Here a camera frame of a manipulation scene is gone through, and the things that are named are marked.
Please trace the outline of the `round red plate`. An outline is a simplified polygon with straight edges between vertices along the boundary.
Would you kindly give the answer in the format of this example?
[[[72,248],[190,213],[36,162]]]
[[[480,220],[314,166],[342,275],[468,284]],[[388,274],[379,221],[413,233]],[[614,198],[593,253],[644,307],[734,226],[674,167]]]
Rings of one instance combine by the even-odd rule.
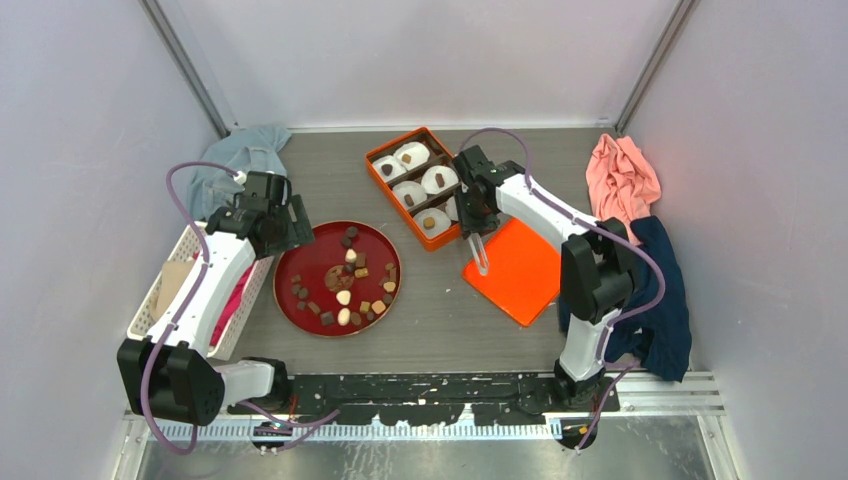
[[[356,227],[358,235],[352,240],[352,247],[358,253],[366,254],[366,266],[369,276],[357,279],[354,271],[357,269],[355,263],[345,261],[346,248],[340,244],[340,239],[345,236],[348,227]],[[327,338],[341,338],[356,335],[370,327],[378,324],[396,301],[401,289],[402,268],[400,256],[395,245],[389,238],[376,228],[354,221],[332,221],[320,224],[313,228],[314,242],[283,254],[278,262],[273,275],[273,290],[276,303],[286,319],[299,329],[313,335]],[[385,266],[394,263],[397,268],[396,290],[387,293],[383,285],[388,281]],[[335,295],[340,290],[338,283],[333,290],[325,286],[324,278],[328,274],[340,276],[353,276],[354,282],[349,289],[352,299],[348,306],[340,305]],[[295,275],[301,276],[299,284],[292,284],[291,278]],[[291,288],[299,285],[309,290],[306,299],[300,299],[293,295]],[[363,301],[383,301],[387,309],[381,315],[375,315],[371,311],[363,314],[359,311]],[[304,310],[297,309],[298,302],[305,302]],[[332,312],[336,322],[332,325],[323,326],[320,314],[313,314],[307,304],[316,303],[321,308],[321,313]],[[337,314],[343,307],[350,309],[351,314],[358,312],[362,317],[362,324],[355,326],[351,322],[346,326],[339,326]]]

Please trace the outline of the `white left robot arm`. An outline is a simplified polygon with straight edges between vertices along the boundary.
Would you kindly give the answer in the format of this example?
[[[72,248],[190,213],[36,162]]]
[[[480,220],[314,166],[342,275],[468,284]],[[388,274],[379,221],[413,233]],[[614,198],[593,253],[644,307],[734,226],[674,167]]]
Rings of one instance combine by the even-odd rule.
[[[124,340],[117,351],[131,410],[150,426],[159,420],[206,426],[220,410],[247,400],[277,413],[292,397],[279,360],[251,357],[219,367],[208,361],[215,327],[248,268],[314,240],[288,178],[229,174],[241,189],[205,227],[190,225],[200,251],[172,303],[147,333]]]

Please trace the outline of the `orange chocolate box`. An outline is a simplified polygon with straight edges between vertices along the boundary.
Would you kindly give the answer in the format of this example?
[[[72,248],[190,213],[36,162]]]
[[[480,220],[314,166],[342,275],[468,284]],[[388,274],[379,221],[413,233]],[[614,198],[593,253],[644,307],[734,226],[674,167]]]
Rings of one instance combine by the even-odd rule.
[[[400,176],[389,183],[384,183],[378,178],[377,173],[374,171],[372,166],[373,162],[382,156],[393,155],[393,153],[401,145],[411,141],[422,142],[428,147],[428,149],[430,150],[430,158],[428,162],[425,165],[422,165],[414,170],[408,171],[403,176]],[[456,172],[453,167],[453,159],[454,156],[446,147],[446,145],[430,129],[426,127],[419,127],[411,132],[405,133],[385,143],[384,145],[370,151],[365,155],[366,170],[374,179],[378,188],[388,198],[388,200],[398,211],[404,222],[406,222],[407,226],[411,229],[415,237],[427,251],[438,250],[443,246],[447,245],[449,242],[458,239],[460,237],[459,223],[453,222],[452,226],[441,235],[432,239],[427,239],[424,237],[419,227],[414,222],[413,217],[418,212],[426,208],[439,208],[445,212],[445,202],[451,196],[455,197],[456,192],[462,187],[460,179],[457,186],[453,189],[442,192],[438,195],[428,195],[428,199],[423,204],[418,205],[417,207],[410,210],[406,210],[401,206],[400,202],[394,196],[392,188],[399,182],[405,180],[416,181],[420,183],[421,177],[423,176],[425,171],[435,165],[449,166]]]

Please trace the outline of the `beige cloth in basket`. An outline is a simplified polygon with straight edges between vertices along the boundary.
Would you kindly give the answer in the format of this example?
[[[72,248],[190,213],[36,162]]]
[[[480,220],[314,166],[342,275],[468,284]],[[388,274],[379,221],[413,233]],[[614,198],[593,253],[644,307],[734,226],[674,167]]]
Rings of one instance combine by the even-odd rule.
[[[159,290],[151,300],[151,316],[157,322],[168,310],[195,261],[166,261],[160,272]]]

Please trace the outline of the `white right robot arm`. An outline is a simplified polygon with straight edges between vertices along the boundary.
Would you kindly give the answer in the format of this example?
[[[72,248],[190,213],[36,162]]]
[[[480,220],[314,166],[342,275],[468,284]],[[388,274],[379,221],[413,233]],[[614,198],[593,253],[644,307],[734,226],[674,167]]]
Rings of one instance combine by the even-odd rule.
[[[508,215],[558,249],[560,301],[570,313],[562,353],[554,365],[555,396],[567,410],[582,409],[605,372],[604,351],[613,320],[638,288],[638,248],[614,219],[600,221],[551,195],[514,161],[493,163],[478,146],[452,160],[461,234],[480,274],[490,262],[482,237]]]

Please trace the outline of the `light blue denim cloth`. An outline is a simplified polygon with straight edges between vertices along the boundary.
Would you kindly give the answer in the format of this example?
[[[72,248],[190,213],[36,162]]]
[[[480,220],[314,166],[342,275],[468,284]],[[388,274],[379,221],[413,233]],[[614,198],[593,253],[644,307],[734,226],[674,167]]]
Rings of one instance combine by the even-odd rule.
[[[211,145],[202,162],[215,163],[234,171],[288,173],[278,153],[292,133],[281,125],[265,125],[234,131]],[[232,206],[243,187],[223,170],[195,167],[187,186],[187,210],[194,220],[206,220],[218,207]]]

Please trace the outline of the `orange box lid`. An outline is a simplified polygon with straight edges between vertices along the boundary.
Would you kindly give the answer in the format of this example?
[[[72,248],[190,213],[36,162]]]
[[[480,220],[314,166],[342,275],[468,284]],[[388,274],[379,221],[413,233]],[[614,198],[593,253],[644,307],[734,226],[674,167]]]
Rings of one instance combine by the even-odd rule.
[[[507,221],[484,247],[488,273],[480,274],[471,260],[463,279],[519,326],[532,325],[559,294],[559,252],[517,219]]]

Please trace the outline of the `metal tweezers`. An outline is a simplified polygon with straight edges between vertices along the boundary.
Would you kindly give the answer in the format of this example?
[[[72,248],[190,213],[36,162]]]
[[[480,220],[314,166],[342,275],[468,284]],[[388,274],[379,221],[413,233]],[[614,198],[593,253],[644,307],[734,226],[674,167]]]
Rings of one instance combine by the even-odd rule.
[[[468,237],[473,261],[476,270],[481,276],[487,276],[490,269],[490,262],[485,251],[485,245],[479,233],[472,233]]]

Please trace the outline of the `white oval chocolate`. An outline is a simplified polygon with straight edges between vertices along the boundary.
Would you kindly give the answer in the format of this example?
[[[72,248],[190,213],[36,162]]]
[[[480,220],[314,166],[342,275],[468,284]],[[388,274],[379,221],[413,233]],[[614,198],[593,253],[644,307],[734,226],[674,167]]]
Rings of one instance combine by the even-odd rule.
[[[343,307],[337,314],[337,323],[339,326],[346,326],[350,323],[351,311],[347,307]]]

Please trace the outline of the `caramel rounded square chocolate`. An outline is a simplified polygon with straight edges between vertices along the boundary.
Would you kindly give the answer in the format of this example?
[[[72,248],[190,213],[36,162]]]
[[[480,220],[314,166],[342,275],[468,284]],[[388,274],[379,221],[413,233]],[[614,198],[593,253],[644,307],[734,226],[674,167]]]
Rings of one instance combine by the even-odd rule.
[[[386,309],[387,309],[386,304],[381,300],[375,301],[371,305],[371,311],[375,315],[381,315]]]

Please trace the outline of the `dark square pyramid chocolate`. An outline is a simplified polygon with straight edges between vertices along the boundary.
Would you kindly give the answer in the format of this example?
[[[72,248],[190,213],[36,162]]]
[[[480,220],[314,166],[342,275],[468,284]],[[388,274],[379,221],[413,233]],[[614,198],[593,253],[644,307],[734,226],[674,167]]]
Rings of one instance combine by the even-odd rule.
[[[336,322],[335,316],[332,312],[323,312],[320,314],[319,318],[323,326],[332,325]]]

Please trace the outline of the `pink cloth in basket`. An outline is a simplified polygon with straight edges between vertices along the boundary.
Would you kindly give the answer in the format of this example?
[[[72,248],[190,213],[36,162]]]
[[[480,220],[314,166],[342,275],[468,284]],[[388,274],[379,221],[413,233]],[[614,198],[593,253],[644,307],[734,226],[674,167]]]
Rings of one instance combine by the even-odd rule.
[[[210,339],[210,343],[209,343],[210,347],[216,347],[218,345],[220,338],[223,335],[223,332],[224,332],[226,326],[228,325],[231,317],[236,313],[239,306],[241,305],[245,286],[246,286],[250,276],[252,275],[254,268],[255,268],[255,264],[252,264],[250,267],[248,267],[243,272],[241,277],[238,279],[238,281],[237,281],[234,289],[232,290],[232,292],[231,292],[231,294],[230,294],[230,296],[229,296],[229,298],[228,298],[228,300],[227,300],[227,302],[224,306],[224,309],[223,309],[223,311],[222,311],[222,313],[221,313],[221,315],[220,315],[220,317],[219,317],[219,319],[218,319],[218,321],[215,325],[215,328],[213,330],[213,333],[212,333],[212,336],[211,336],[211,339]]]

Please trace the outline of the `white paper cup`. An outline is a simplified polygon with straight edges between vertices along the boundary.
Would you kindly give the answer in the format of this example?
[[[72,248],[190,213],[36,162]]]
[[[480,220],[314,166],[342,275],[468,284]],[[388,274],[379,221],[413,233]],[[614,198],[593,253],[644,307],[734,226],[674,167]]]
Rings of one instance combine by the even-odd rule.
[[[411,171],[428,162],[430,150],[422,142],[411,141],[401,145],[393,156],[407,171]]]
[[[392,188],[392,192],[401,206],[406,210],[413,209],[428,199],[428,193],[416,181],[405,180],[399,182]]]
[[[384,164],[390,164],[393,166],[393,173],[390,176],[384,176],[381,172],[381,166]],[[382,156],[374,161],[372,166],[374,171],[377,173],[378,178],[384,183],[389,183],[408,172],[406,166],[394,155]]]
[[[422,221],[426,217],[432,217],[436,222],[435,227],[431,230],[425,230],[422,225]],[[442,233],[447,231],[453,224],[453,222],[448,218],[446,213],[439,208],[423,209],[413,217],[413,220],[419,227],[424,237],[427,239],[432,239],[441,235]]]
[[[451,196],[445,202],[445,213],[452,222],[459,221],[456,198],[454,196]]]
[[[459,183],[456,172],[449,166],[435,165],[425,171],[420,184],[428,195],[438,195]]]

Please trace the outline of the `white rounded chocolate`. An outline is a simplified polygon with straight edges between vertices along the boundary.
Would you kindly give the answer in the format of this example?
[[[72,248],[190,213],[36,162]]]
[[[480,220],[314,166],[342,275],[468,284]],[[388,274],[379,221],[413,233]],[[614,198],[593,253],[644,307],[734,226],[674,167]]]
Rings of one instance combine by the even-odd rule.
[[[340,290],[336,293],[335,298],[342,306],[348,306],[352,299],[352,293],[349,290]]]

